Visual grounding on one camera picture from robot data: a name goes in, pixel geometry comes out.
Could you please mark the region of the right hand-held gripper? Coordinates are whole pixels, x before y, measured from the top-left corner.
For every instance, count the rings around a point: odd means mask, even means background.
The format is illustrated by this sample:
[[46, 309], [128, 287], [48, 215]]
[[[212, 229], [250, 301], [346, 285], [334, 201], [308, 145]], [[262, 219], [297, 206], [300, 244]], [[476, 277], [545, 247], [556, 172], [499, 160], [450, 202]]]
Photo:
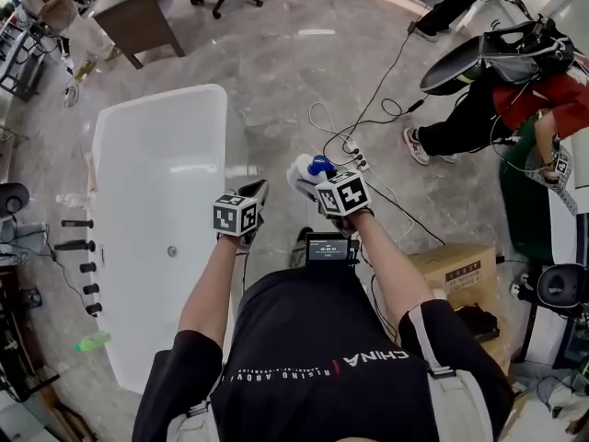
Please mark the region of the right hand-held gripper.
[[319, 201], [320, 212], [346, 237], [356, 231], [348, 217], [371, 203], [363, 173], [357, 169], [332, 169], [329, 180], [317, 186], [305, 179], [297, 179], [294, 185], [310, 201]]

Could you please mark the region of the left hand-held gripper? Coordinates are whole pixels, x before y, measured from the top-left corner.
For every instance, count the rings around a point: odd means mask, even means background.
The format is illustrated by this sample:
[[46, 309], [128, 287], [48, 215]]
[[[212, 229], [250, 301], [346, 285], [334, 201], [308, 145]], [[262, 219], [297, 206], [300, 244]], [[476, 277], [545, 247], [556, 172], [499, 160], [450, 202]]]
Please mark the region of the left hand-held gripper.
[[238, 194], [224, 193], [214, 201], [213, 230], [218, 237], [236, 238], [238, 249], [247, 252], [263, 224], [261, 212], [269, 194], [269, 183], [256, 180], [240, 187]]

